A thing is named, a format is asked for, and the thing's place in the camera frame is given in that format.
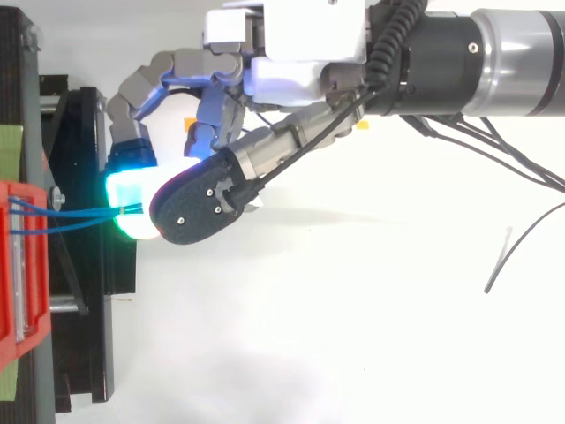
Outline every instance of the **silver cylindrical arm segment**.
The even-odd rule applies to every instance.
[[[253,180],[274,170],[314,139],[341,111],[332,110],[324,102],[315,103],[289,115],[272,128],[264,127],[250,132],[228,147],[236,155],[245,178]],[[351,114],[318,148],[329,146],[334,143],[335,137],[349,133],[360,118],[361,113]]]
[[[468,116],[565,115],[565,12],[478,10],[485,62]]]

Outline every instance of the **black cable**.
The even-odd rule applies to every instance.
[[[500,144],[495,142],[495,138],[494,138],[495,136],[492,135],[492,134],[489,134],[490,138],[487,138],[487,137],[485,137],[485,136],[483,136],[479,133],[474,132],[473,130],[471,130],[468,127],[463,127],[463,126],[460,126],[460,125],[453,124],[452,122],[450,122],[446,119],[443,119],[441,117],[425,116],[425,118],[430,119],[434,122],[437,122],[438,124],[445,125],[446,127],[451,128],[453,130],[456,130],[460,133],[469,135],[470,137],[487,144],[491,148],[495,148],[496,150],[498,150],[498,151],[500,151],[504,154],[510,155],[510,153],[508,153]],[[506,145],[509,147],[510,151],[519,152],[516,148],[510,146],[508,143],[506,143]],[[527,159],[527,162],[524,162],[524,163],[520,162],[520,164],[522,164],[524,166],[524,168],[526,168],[527,170],[530,170],[531,172],[535,173],[536,175],[539,175],[540,172],[545,174],[545,177],[544,178],[542,177],[542,179],[544,179],[544,181],[546,181],[546,183],[547,183],[547,180],[549,179],[549,178],[547,178],[547,176],[549,176],[552,179],[549,179],[549,183],[547,183],[547,186],[550,187],[550,188],[553,188],[554,190],[557,190],[561,193],[565,193],[565,186],[562,186],[561,184],[556,184],[554,182],[556,178],[560,178],[560,177],[555,175],[550,170],[544,168],[541,165],[538,165],[537,163],[531,161],[530,159]]]
[[[512,165],[502,161],[502,159],[499,159],[496,156],[490,155],[487,152],[484,152],[483,150],[481,150],[480,148],[475,148],[474,146],[467,144],[463,141],[457,140],[457,139],[453,139],[451,137],[445,136],[445,135],[441,135],[439,134],[437,137],[435,137],[436,139],[439,140],[444,140],[444,141],[448,141],[450,143],[456,144],[457,146],[460,146],[462,148],[467,148],[472,152],[475,152],[479,155],[484,156],[487,159],[490,159],[491,161],[494,161],[496,163],[498,163],[499,165],[503,166],[504,168],[506,168],[507,170],[511,170],[512,172],[514,172],[515,174],[519,175],[520,177],[526,178],[527,180],[531,181],[532,183],[535,184],[539,184],[540,186],[545,186],[548,187],[548,185],[546,183],[544,183],[543,181],[539,181],[538,179],[535,179],[534,177],[530,177],[527,174],[524,174],[523,172],[521,172],[520,170],[514,168]]]
[[[496,279],[498,278],[498,276],[500,275],[500,273],[502,272],[502,269],[504,268],[504,266],[506,265],[506,263],[509,261],[510,257],[512,256],[512,254],[516,251],[516,249],[522,244],[522,242],[525,240],[526,237],[528,237],[530,235],[530,233],[544,220],[546,219],[548,216],[550,216],[553,212],[561,209],[565,207],[565,203],[562,203],[559,206],[556,206],[555,208],[551,209],[549,212],[546,212],[542,217],[540,217],[540,219],[538,219],[538,221],[536,221],[524,234],[521,238],[518,239],[518,241],[512,246],[512,248],[508,251],[508,254],[504,257],[504,259],[502,260],[502,262],[496,267],[496,269],[494,270],[493,276],[491,276],[490,280],[488,281],[488,284],[486,285],[485,288],[485,293],[488,294],[491,289],[494,286],[494,283],[496,282]]]
[[[273,124],[271,124],[271,123],[268,121],[268,119],[266,119],[264,116],[262,116],[259,112],[255,112],[255,115],[257,115],[257,116],[259,117],[259,119],[260,119],[261,121],[263,121],[265,124],[267,124],[267,126],[268,126],[269,128],[272,128],[272,127],[273,127]]]
[[[514,148],[513,146],[509,145],[498,133],[498,131],[496,131],[496,128],[494,128],[494,125],[488,120],[488,118],[482,117],[481,121],[483,121],[483,123],[486,125],[488,130],[493,135],[494,139],[501,144],[502,148],[504,148],[504,150],[509,155],[514,157],[520,164],[523,165],[523,167],[528,168],[532,172],[538,174],[541,178],[544,179],[544,181],[547,182],[549,186],[551,186],[555,190],[565,193],[565,180],[563,178],[537,165],[535,162],[530,160],[526,155],[520,152],[517,148]]]
[[[434,116],[427,116],[426,115],[425,118],[429,119],[431,121],[437,122],[438,124],[445,125],[448,128],[451,128],[451,129],[456,130],[460,133],[466,134],[470,137],[473,137],[474,139],[477,139],[477,140],[482,141],[483,143],[487,144],[491,148],[495,148],[495,149],[501,151],[502,153],[506,153],[504,151],[504,149],[500,145],[498,145],[496,142],[494,142],[493,140],[491,140],[491,139],[489,139],[489,138],[487,138],[483,135],[475,133],[474,131],[470,130],[469,128],[464,128],[460,125],[453,124],[452,122],[448,121],[447,119],[443,119],[441,117],[434,117]]]
[[[478,128],[477,126],[468,123],[468,122],[465,121],[464,119],[460,122],[460,125],[466,127],[467,129],[469,129],[469,130],[471,130],[471,131],[474,131],[475,133],[478,133],[478,134],[480,134],[480,135],[482,135],[482,136],[488,137],[488,138],[490,138],[490,139],[493,137],[493,135],[492,135],[491,133],[489,133],[489,132],[487,132],[487,131],[485,131],[485,130],[481,130],[481,129]]]
[[[277,178],[283,172],[285,172],[290,166],[298,162],[303,156],[307,153],[314,150],[322,141],[324,141],[327,136],[329,136],[338,126],[341,124],[349,115],[351,115],[356,109],[363,106],[365,103],[370,102],[372,99],[380,95],[384,91],[384,87],[377,91],[372,91],[363,95],[359,99],[357,99],[354,103],[348,106],[342,113],[340,113],[334,122],[326,127],[318,136],[316,136],[312,141],[308,144],[300,148],[294,155],[292,155],[289,159],[284,161],[281,165],[277,166],[274,170],[270,171],[265,177],[255,180],[253,184],[253,188],[256,191],[262,190],[265,186],[273,181],[273,179]]]

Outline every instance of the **green tape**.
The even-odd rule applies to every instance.
[[[16,400],[18,388],[18,362],[13,360],[0,372],[0,402]]]
[[[19,180],[19,158],[24,129],[18,125],[0,125],[0,181]],[[14,360],[0,371],[0,401],[13,402],[18,388],[18,362]]]
[[[0,125],[0,180],[18,181],[24,128]]]

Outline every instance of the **bolt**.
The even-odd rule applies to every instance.
[[[43,31],[35,25],[28,26],[22,34],[22,43],[33,53],[41,51],[44,43]]]
[[[67,202],[64,194],[61,193],[61,189],[57,186],[51,189],[51,207],[56,212],[61,210],[61,207]]]
[[[469,44],[469,52],[473,55],[476,55],[478,53],[478,44],[476,42],[472,42],[471,44]]]
[[[108,106],[108,99],[106,97],[100,97],[98,99],[98,111],[100,113],[106,113],[106,107]]]

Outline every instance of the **coiled cable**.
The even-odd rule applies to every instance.
[[[427,0],[403,0],[385,26],[366,65],[366,83],[371,89],[379,89],[388,84],[388,79],[412,30],[424,16]]]

